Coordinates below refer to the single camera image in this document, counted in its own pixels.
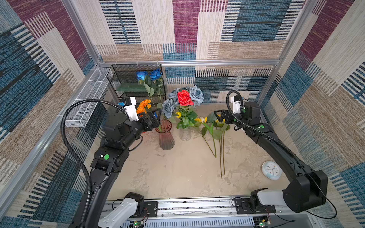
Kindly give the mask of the orange marigold bunch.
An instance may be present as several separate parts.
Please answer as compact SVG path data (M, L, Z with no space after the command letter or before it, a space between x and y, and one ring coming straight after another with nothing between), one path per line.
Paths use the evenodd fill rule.
M151 100L150 99L145 99L143 100L137 110L136 110L136 113L139 115L139 114L142 114L142 113L147 113L147 111L149 111L151 109L152 105L151 105Z

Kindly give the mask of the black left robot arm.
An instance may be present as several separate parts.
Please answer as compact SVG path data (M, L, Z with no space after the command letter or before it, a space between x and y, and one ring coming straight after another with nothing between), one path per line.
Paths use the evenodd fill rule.
M139 120L129 120L122 112L111 115L103 126L105 136L91 163L91 202L87 218L81 220L86 196L69 225L71 228L96 228L110 190L127 160L131 145L141 138L143 132L152 131L160 125L161 110L142 115Z

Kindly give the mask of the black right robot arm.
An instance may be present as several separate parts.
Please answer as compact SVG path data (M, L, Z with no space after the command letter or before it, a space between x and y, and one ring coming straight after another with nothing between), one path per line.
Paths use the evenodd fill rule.
M251 193L254 209L263 205L287 206L300 213L327 201L328 177L323 171L315 171L300 160L281 142L274 130L261 121L260 107L255 102L236 102L234 111L214 112L219 122L233 124L264 149L281 168L289 180L284 190L261 189Z

